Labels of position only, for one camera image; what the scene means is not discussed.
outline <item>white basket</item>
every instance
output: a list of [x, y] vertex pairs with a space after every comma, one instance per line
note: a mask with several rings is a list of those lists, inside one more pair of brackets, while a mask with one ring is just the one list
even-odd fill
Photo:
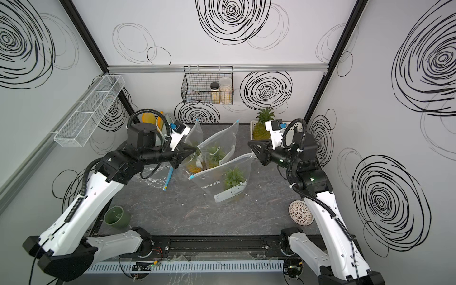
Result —
[[125, 85], [120, 75], [104, 75], [54, 136], [61, 146], [83, 147]]
[[[250, 140], [253, 140], [254, 139], [254, 127], [255, 125], [257, 124], [258, 121], [250, 121]], [[282, 122], [283, 124], [286, 124], [287, 127], [288, 125], [291, 123], [291, 122]], [[297, 128], [298, 129], [298, 133], [299, 132], [302, 132], [302, 125], [301, 123], [296, 123], [295, 124], [295, 127], [294, 128]], [[294, 133], [294, 128], [291, 128], [289, 131], [288, 131], [288, 134], [287, 134], [287, 137], [286, 137], [286, 144], [287, 145], [290, 145], [292, 142], [293, 142], [293, 135], [295, 134]]]

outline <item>marble surface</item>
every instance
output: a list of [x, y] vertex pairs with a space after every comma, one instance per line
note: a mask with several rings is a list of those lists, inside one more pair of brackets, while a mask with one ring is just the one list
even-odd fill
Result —
[[[204, 137], [228, 126], [202, 125]], [[233, 158], [250, 152], [249, 124], [239, 125], [236, 139]], [[132, 179], [114, 196], [111, 206], [122, 206], [131, 214], [130, 226], [141, 226], [151, 234], [262, 235], [280, 234], [284, 228], [299, 226], [288, 214], [288, 206], [299, 195], [279, 175], [276, 164], [262, 166], [255, 159], [244, 194], [237, 201], [220, 206], [210, 203], [208, 195], [184, 173], [183, 169], [175, 169], [166, 191], [147, 181]], [[315, 221], [301, 228], [306, 234], [320, 233]], [[103, 223], [98, 233], [120, 232], [123, 231]]]

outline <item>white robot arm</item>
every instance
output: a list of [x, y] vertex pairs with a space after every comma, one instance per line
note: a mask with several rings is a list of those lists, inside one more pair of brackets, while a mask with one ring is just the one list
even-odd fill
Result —
[[[142, 113], [155, 113], [162, 117], [167, 133], [171, 133], [171, 139], [165, 140], [163, 146], [155, 146], [158, 134], [155, 125], [131, 125], [132, 118]], [[155, 110], [135, 112], [127, 127], [126, 142], [89, 164], [83, 176], [81, 192], [65, 212], [39, 237], [31, 236], [23, 243], [23, 248], [38, 259], [38, 266], [45, 273], [63, 281], [72, 281], [93, 263], [120, 254], [138, 252], [147, 255], [147, 251], [151, 250], [149, 234], [141, 228], [102, 238], [83, 237], [108, 201], [145, 165], [170, 162], [173, 168], [177, 168], [196, 151], [196, 148], [180, 142], [190, 128], [179, 121], [169, 125], [166, 118]], [[95, 165], [95, 173], [89, 179], [90, 170]]]
[[[302, 124], [303, 132], [295, 133], [293, 144], [285, 145], [284, 136], [296, 123]], [[369, 268], [345, 226], [331, 183], [316, 158], [315, 139], [306, 132], [306, 122], [295, 119], [286, 129], [281, 119], [265, 125], [271, 140], [250, 141], [248, 145], [264, 166], [274, 162], [287, 169], [290, 188], [310, 208], [328, 251], [323, 252], [298, 228], [289, 228], [282, 230], [284, 253], [300, 256], [320, 284], [384, 284], [381, 274]]]

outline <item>green cup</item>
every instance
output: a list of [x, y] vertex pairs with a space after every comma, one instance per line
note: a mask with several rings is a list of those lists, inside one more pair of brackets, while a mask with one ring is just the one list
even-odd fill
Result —
[[131, 215], [121, 206], [114, 206], [104, 215], [104, 222], [111, 227], [122, 229], [128, 226], [130, 218]]

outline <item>clear plastic bag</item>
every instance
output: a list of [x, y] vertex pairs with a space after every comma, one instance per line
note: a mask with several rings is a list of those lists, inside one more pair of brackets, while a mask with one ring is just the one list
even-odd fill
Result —
[[191, 175], [189, 179], [203, 189], [211, 201], [231, 201], [244, 192], [254, 158], [254, 153], [247, 153], [220, 166]]
[[[157, 164], [153, 165], [148, 165], [144, 167], [143, 170], [143, 177], [147, 177], [151, 171], [154, 170], [154, 168], [157, 166]], [[166, 184], [166, 179], [168, 177], [168, 173], [170, 171], [171, 164], [169, 162], [162, 163], [160, 167], [157, 169], [157, 171], [149, 178], [147, 179], [142, 179], [141, 174], [137, 173], [133, 175], [131, 178], [131, 181], [134, 182], [139, 182], [139, 183], [144, 183], [149, 185], [151, 188], [156, 188], [163, 190]]]
[[[202, 143], [203, 139], [204, 137], [201, 125], [199, 124], [198, 120], [196, 120], [192, 129], [185, 138], [184, 143], [197, 148], [198, 145]], [[204, 167], [204, 160], [202, 158], [201, 151], [197, 148], [197, 151], [189, 155], [186, 159], [184, 159], [180, 166], [185, 170], [185, 172], [188, 175], [192, 175], [202, 171]]]
[[198, 145], [208, 169], [217, 167], [231, 159], [236, 148], [239, 120]]

